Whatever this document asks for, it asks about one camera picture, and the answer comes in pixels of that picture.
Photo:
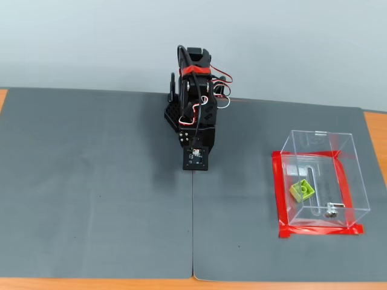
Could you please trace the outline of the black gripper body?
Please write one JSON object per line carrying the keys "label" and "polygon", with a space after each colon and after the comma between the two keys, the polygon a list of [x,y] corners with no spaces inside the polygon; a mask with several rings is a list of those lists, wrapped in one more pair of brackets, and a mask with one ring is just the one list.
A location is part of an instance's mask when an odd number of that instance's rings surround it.
{"label": "black gripper body", "polygon": [[178,132],[180,131],[190,131],[190,147],[206,147],[209,153],[212,150],[215,143],[215,127],[199,127],[196,129],[196,126],[180,126]]}

